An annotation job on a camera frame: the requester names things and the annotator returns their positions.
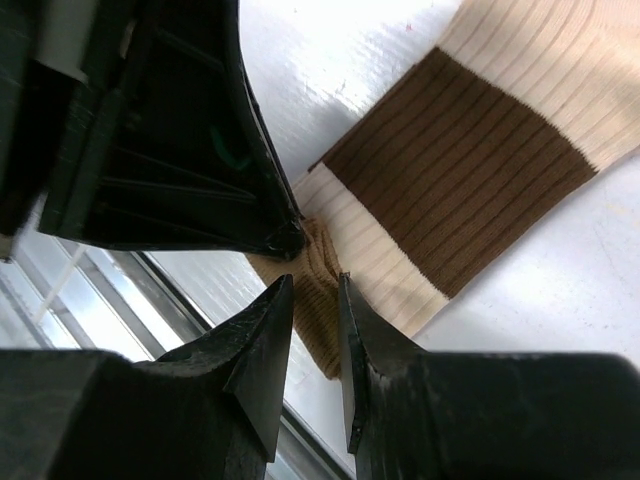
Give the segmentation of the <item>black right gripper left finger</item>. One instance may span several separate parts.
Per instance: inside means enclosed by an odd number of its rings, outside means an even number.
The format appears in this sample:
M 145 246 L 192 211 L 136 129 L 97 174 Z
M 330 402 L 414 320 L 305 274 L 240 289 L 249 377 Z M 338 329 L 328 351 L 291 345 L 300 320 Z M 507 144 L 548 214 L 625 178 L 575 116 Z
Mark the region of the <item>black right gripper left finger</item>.
M 1 354 L 5 479 L 261 479 L 276 455 L 293 279 L 154 361 Z

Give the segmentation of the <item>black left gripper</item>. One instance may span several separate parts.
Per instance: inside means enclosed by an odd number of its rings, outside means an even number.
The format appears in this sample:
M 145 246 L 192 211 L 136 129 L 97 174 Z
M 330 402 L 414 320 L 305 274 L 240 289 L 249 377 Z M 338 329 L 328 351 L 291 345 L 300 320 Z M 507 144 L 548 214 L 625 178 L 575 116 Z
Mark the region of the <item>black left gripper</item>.
M 52 171 L 45 234 L 286 260 L 305 244 L 235 1 L 2 2 L 2 259 Z

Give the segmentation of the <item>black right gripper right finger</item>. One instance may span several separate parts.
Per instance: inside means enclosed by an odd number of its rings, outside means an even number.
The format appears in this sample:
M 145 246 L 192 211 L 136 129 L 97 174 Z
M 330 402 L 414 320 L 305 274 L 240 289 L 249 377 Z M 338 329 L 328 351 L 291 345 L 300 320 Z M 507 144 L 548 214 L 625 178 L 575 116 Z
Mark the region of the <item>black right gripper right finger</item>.
M 639 373 L 617 355 L 430 352 L 339 280 L 360 479 L 635 479 Z

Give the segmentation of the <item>cream and brown sock pair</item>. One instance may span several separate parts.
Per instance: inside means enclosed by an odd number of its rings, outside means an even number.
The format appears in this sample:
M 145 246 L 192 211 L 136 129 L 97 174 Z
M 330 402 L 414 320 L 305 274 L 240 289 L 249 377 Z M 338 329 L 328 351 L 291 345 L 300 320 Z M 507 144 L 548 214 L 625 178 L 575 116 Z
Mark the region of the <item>cream and brown sock pair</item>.
M 340 375 L 338 278 L 415 335 L 574 190 L 639 147 L 635 1 L 466 1 L 297 182 L 294 326 Z

